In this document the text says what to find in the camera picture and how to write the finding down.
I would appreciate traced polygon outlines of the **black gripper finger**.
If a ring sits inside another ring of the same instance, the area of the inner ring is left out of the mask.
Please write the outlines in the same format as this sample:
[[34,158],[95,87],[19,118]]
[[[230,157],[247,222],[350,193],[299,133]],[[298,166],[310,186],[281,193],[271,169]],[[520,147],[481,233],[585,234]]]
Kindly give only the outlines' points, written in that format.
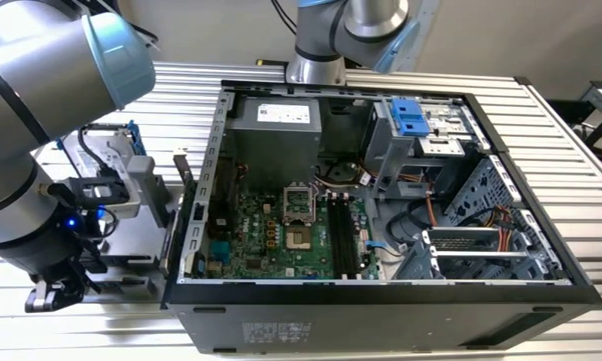
[[98,248],[98,245],[94,241],[82,239],[80,246],[83,248],[83,252],[79,257],[82,276],[80,281],[86,288],[94,290],[98,294],[103,292],[103,288],[98,285],[96,282],[87,275],[91,274],[103,274],[107,273],[107,265],[102,260],[102,253]]
[[80,303],[83,298],[84,285],[40,281],[30,293],[24,310],[27,313],[59,311]]

